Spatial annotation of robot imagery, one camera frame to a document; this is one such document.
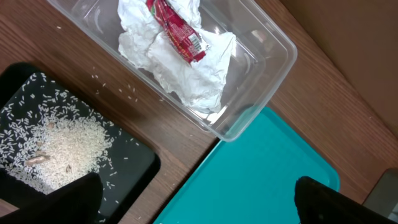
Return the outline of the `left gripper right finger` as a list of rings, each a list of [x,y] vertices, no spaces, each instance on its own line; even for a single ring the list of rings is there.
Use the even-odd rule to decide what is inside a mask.
[[[308,176],[295,183],[300,224],[396,224]]]

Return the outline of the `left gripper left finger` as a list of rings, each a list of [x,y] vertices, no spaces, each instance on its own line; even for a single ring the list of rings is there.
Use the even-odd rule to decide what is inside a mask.
[[[92,172],[37,202],[1,217],[1,223],[94,223],[102,196],[100,175]]]

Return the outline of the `white napkin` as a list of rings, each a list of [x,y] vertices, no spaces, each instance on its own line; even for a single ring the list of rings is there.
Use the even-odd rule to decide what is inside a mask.
[[[150,1],[145,0],[118,3],[124,29],[119,36],[119,53],[136,68],[151,72],[167,93],[177,94],[183,105],[203,113],[219,112],[236,36],[203,29],[199,1],[168,1],[168,5],[209,45],[203,59],[187,62],[177,52],[156,21]]]

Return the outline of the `red snack wrapper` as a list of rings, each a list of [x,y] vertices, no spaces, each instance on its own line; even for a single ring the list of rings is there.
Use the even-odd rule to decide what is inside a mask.
[[[147,0],[146,6],[186,62],[199,62],[204,58],[209,45],[166,0]]]

